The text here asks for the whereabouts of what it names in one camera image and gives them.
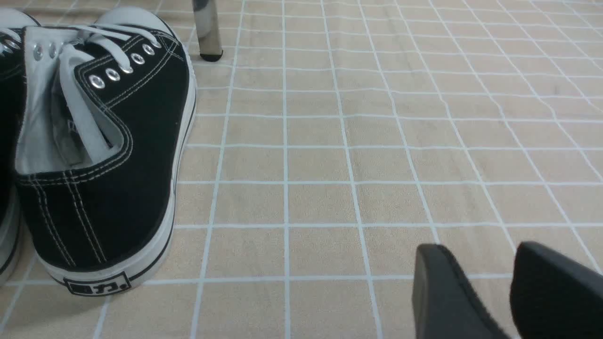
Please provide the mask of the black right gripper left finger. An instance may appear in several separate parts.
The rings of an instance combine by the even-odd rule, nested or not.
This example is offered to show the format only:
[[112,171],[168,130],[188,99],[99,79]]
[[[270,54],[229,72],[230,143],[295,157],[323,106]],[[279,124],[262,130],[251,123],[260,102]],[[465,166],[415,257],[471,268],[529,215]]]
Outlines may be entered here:
[[416,248],[413,314],[417,339],[509,338],[444,245]]

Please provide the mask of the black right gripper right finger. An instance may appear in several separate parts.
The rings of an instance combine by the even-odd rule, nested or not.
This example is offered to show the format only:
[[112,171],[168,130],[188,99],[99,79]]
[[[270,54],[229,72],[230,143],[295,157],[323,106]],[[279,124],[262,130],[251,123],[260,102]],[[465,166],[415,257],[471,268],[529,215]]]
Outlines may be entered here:
[[603,277],[536,241],[520,243],[510,289],[522,339],[600,339]]

